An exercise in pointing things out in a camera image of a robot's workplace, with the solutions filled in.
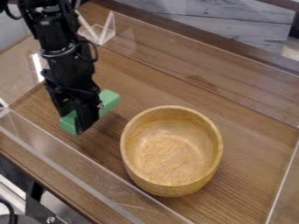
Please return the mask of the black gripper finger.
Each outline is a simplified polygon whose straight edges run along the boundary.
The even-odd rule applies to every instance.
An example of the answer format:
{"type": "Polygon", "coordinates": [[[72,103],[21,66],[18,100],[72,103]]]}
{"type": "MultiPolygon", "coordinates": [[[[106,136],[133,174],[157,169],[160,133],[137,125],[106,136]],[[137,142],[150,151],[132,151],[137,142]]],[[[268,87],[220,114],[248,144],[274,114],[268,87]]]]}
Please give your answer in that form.
{"type": "Polygon", "coordinates": [[[77,99],[74,101],[76,111],[76,131],[82,133],[98,120],[98,111],[101,107],[101,100],[97,97],[90,99],[77,99]]]}

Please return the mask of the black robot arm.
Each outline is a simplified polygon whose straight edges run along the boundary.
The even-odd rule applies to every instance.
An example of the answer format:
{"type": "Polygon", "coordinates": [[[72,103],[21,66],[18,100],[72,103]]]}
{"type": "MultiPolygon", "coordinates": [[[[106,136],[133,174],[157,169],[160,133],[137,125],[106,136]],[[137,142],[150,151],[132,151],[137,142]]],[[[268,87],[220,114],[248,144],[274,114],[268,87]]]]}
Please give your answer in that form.
{"type": "Polygon", "coordinates": [[[0,0],[0,13],[25,22],[48,63],[41,76],[50,101],[60,116],[73,119],[74,132],[84,132],[98,120],[100,88],[92,79],[98,52],[78,35],[72,1],[0,0]]]}

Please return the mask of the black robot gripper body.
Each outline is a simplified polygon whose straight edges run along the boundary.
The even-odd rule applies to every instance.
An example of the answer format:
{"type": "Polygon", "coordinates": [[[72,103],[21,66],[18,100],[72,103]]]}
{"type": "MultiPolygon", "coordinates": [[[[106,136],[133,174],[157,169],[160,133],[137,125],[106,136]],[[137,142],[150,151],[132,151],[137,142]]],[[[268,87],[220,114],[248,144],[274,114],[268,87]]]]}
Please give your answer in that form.
{"type": "Polygon", "coordinates": [[[90,51],[93,47],[82,39],[62,51],[41,51],[49,66],[41,71],[41,76],[60,116],[65,116],[72,110],[78,110],[80,114],[89,113],[100,104],[100,89],[92,79],[98,60],[97,51],[90,51]]]}

